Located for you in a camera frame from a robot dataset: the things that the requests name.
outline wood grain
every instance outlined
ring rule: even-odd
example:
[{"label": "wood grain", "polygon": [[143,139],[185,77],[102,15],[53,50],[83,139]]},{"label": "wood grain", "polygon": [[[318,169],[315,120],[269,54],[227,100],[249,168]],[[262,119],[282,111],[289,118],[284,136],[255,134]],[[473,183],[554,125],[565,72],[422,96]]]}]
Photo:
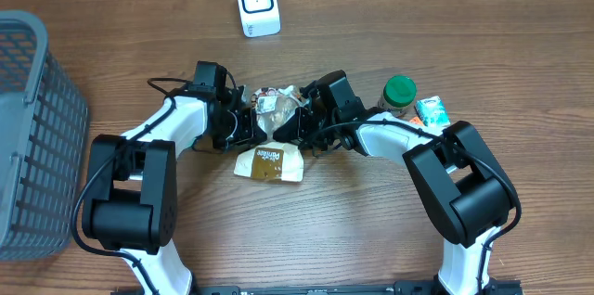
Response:
[{"label": "wood grain", "polygon": [[[37,14],[89,99],[91,137],[140,124],[162,96],[148,77],[191,78],[198,59],[252,87],[343,69],[366,106],[394,74],[472,122],[523,202],[490,273],[526,294],[594,292],[592,0],[278,0],[279,35],[246,39],[236,0],[0,0]],[[427,279],[442,239],[406,170],[354,152],[305,160],[302,183],[233,175],[234,155],[179,161],[174,240],[202,285]],[[107,294],[137,285],[121,261],[71,245],[0,263],[0,293]]]}]

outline jar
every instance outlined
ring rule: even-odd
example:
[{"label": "jar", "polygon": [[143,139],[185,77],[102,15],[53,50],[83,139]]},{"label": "jar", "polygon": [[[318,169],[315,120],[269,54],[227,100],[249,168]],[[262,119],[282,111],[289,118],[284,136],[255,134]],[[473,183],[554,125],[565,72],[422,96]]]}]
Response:
[{"label": "jar", "polygon": [[383,87],[378,107],[392,113],[395,117],[404,116],[417,96],[415,82],[407,76],[392,77]]}]

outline crumpled snack wrapper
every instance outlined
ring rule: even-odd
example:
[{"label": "crumpled snack wrapper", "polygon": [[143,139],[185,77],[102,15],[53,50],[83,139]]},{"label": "crumpled snack wrapper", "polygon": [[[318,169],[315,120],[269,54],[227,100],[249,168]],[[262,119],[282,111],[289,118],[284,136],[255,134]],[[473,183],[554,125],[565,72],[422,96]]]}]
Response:
[{"label": "crumpled snack wrapper", "polygon": [[273,133],[295,114],[295,109],[305,105],[295,85],[287,88],[262,87],[251,97],[252,108],[256,110],[258,126],[272,142]]},{"label": "crumpled snack wrapper", "polygon": [[303,156],[297,146],[269,142],[238,155],[235,175],[260,180],[303,180]]}]

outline white device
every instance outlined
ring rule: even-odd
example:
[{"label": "white device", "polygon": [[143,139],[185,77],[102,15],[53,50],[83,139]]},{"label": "white device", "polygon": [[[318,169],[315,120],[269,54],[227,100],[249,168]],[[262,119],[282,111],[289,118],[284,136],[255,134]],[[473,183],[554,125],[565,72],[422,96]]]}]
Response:
[{"label": "white device", "polygon": [[247,37],[280,32],[277,0],[238,0],[241,27]]}]

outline green jar lid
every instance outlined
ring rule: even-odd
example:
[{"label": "green jar lid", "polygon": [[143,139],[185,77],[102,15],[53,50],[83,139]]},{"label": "green jar lid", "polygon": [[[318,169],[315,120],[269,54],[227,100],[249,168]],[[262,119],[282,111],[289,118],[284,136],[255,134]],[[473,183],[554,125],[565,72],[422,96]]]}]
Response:
[{"label": "green jar lid", "polygon": [[415,96],[417,96],[417,86],[406,76],[392,77],[383,88],[383,98],[396,108],[410,105],[415,100]]}]

